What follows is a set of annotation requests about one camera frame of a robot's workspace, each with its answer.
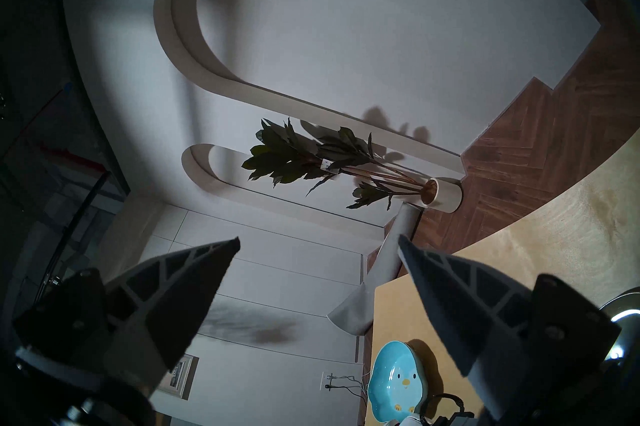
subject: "cartoon face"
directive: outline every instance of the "cartoon face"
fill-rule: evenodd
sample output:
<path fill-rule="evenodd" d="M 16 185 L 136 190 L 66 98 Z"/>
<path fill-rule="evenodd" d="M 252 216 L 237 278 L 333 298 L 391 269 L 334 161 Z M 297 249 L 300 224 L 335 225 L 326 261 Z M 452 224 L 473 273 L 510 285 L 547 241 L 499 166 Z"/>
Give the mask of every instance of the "cartoon face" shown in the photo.
<path fill-rule="evenodd" d="M 411 384 L 411 381 L 417 378 L 417 375 L 415 373 L 415 369 L 413 369 L 413 373 L 411 371 L 409 371 L 408 373 L 404 373 L 402 372 L 402 369 L 400 368 L 394 368 L 393 369 L 394 372 L 394 376 L 392 378 L 392 380 L 398 380 L 402 383 L 402 385 L 407 388 L 409 387 L 409 385 Z"/>

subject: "screw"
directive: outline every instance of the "screw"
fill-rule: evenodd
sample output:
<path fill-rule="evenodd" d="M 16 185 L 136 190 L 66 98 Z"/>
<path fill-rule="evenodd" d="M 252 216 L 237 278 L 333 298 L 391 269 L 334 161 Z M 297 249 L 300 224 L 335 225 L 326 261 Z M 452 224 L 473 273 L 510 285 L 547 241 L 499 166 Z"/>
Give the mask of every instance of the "screw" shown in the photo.
<path fill-rule="evenodd" d="M 558 326 L 553 326 L 553 325 L 549 325 L 545 328 L 545 334 L 551 338 L 551 339 L 555 339 L 557 341 L 560 341 L 564 338 L 564 330 L 562 328 L 558 328 Z"/>

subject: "picture frame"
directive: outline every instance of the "picture frame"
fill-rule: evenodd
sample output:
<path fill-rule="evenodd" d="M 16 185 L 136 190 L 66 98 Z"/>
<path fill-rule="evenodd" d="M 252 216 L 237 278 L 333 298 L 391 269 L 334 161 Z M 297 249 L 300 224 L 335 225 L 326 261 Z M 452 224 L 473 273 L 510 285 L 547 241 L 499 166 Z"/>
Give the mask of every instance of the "picture frame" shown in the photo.
<path fill-rule="evenodd" d="M 158 390 L 188 400 L 197 364 L 197 357 L 184 354 L 174 368 L 162 378 Z"/>

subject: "wooden table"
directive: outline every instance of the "wooden table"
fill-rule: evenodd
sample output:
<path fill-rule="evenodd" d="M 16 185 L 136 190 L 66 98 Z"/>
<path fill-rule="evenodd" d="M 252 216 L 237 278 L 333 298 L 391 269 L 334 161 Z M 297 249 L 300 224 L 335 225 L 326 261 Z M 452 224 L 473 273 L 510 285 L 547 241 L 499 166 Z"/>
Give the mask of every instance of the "wooden table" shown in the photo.
<path fill-rule="evenodd" d="M 557 275 L 597 306 L 640 285 L 640 131 L 563 194 L 456 255 L 499 269 L 533 288 L 538 274 Z M 371 367 L 391 340 L 409 343 L 423 361 L 430 393 L 453 393 L 465 409 L 482 402 L 429 323 L 411 278 L 376 289 Z M 434 403 L 428 417 L 457 411 Z M 367 426 L 379 424 L 367 404 Z"/>

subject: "ceiling arch molding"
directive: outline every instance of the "ceiling arch molding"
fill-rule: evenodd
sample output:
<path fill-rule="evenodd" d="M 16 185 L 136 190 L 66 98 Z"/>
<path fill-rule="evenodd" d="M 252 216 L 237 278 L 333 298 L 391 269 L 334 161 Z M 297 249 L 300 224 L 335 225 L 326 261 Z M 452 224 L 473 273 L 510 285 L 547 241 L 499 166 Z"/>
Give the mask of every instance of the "ceiling arch molding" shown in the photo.
<path fill-rule="evenodd" d="M 372 133 L 378 145 L 431 163 L 437 171 L 433 175 L 464 177 L 457 154 L 238 78 L 204 40 L 197 0 L 154 0 L 153 4 L 153 21 L 162 49 L 176 69 L 202 89 L 315 125 L 331 129 L 347 126 L 365 140 Z"/>

